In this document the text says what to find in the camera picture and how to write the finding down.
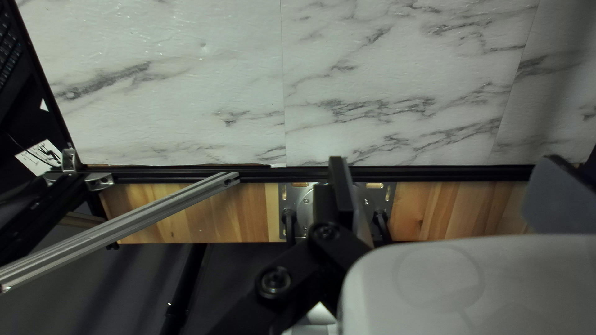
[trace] gray panel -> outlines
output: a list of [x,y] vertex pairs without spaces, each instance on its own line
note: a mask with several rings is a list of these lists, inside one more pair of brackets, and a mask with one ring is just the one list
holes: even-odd
[[596,193],[557,156],[541,159],[530,177],[521,213],[536,232],[596,233]]

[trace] black screw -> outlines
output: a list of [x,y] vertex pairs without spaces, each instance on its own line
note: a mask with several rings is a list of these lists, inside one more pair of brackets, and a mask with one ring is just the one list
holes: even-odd
[[339,236],[339,230],[333,225],[322,224],[316,228],[315,236],[321,240],[333,240]]
[[266,271],[260,280],[260,288],[265,297],[273,298],[290,287],[291,279],[288,271],[278,266]]

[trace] wooden panel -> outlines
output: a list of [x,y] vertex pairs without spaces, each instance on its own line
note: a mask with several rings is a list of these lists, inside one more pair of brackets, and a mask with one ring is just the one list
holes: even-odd
[[423,227],[432,183],[401,182],[395,188],[389,229],[394,240],[416,241]]
[[[110,218],[188,184],[118,184],[101,193]],[[120,243],[269,241],[265,184],[238,184],[120,240]]]
[[507,205],[501,215],[497,227],[495,228],[495,235],[508,234],[524,234],[528,232],[526,221],[520,214],[522,206],[522,198],[526,192],[527,182],[515,182],[511,190],[511,196],[507,201]]
[[[513,190],[516,196],[510,197]],[[515,182],[398,183],[389,224],[392,237],[398,241],[443,240],[494,235],[503,229],[519,234],[523,220],[515,205],[524,190],[524,183]]]
[[445,238],[459,187],[459,182],[432,183],[429,201],[425,204],[423,226],[420,236],[416,240],[442,240]]
[[[126,213],[186,184],[119,184],[101,196],[108,217]],[[523,234],[519,213],[525,182],[401,182],[389,229],[394,240],[443,240]],[[277,184],[238,184],[121,243],[283,241]]]

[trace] black metal rail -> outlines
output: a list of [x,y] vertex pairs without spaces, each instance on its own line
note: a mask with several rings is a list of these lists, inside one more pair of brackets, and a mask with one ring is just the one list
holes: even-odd
[[[355,182],[527,181],[534,165],[352,166]],[[323,182],[327,167],[268,166],[120,166],[85,167],[81,172],[110,172],[118,184],[192,183],[218,172],[240,173],[241,182]]]

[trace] white marble surface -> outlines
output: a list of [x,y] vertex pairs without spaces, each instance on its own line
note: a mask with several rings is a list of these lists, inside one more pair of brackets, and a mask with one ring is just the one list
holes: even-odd
[[537,0],[282,0],[288,165],[486,164]]
[[24,0],[84,163],[285,163],[276,0]]
[[589,2],[21,0],[20,10],[85,163],[483,165],[585,159],[596,141],[596,58],[579,47]]
[[595,10],[590,0],[541,0],[489,164],[587,159],[596,143]]

